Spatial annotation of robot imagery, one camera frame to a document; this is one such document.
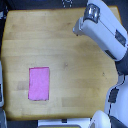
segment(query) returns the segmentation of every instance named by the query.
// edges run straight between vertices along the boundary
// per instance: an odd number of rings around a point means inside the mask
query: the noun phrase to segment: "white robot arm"
[[[84,16],[73,32],[87,35],[114,61],[120,61],[127,51],[127,32],[101,0],[89,0]]]
[[[104,112],[94,114],[89,128],[128,128],[127,31],[103,1],[89,0],[73,32],[93,39],[115,61],[119,76],[118,83],[107,92]]]

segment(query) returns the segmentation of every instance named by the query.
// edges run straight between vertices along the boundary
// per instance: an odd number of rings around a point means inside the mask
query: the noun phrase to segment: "pink cloth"
[[[29,69],[29,92],[30,100],[49,99],[49,68],[30,68]]]

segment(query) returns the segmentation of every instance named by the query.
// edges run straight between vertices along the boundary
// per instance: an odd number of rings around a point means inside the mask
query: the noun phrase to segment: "wooden table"
[[[72,28],[81,9],[10,11],[1,61],[7,119],[92,117],[117,82],[114,62]],[[119,18],[116,7],[111,10]],[[49,101],[28,100],[29,68],[50,67]]]

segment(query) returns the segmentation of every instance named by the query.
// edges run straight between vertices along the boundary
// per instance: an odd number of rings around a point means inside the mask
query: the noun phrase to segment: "wood grain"
[[[120,20],[116,7],[111,10]],[[2,42],[7,119],[92,117],[117,82],[114,62],[72,28],[81,9],[10,11]],[[29,68],[50,68],[49,101],[28,100]]]

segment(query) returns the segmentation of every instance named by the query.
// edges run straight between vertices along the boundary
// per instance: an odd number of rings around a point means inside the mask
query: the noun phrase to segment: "metal clamp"
[[[92,20],[95,23],[98,23],[98,19],[100,16],[100,8],[94,4],[89,4],[84,12],[84,21],[86,19]]]

